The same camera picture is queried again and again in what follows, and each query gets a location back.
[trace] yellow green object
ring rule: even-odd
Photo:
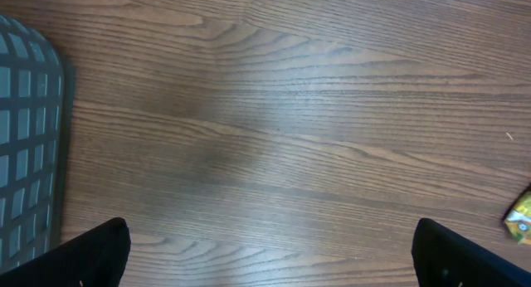
[[[520,197],[504,223],[519,244],[531,245],[531,192]]]

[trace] gray plastic object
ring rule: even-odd
[[[59,243],[73,75],[39,32],[0,15],[0,274]]]

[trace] wood grain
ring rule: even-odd
[[[84,230],[70,227],[68,240]],[[131,236],[122,286],[411,286],[411,265],[195,241]]]
[[[531,0],[253,0],[245,21],[529,80]]]
[[[431,217],[531,270],[528,0],[419,1],[0,0],[78,68],[64,240],[124,217],[125,286],[414,286]]]

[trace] plastic grid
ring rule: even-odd
[[[0,16],[0,274],[48,250],[63,81],[51,44]]]

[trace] black object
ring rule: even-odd
[[[423,218],[412,248],[421,287],[531,286],[531,273]]]
[[[0,275],[0,286],[118,287],[130,246],[124,219],[115,218]]]

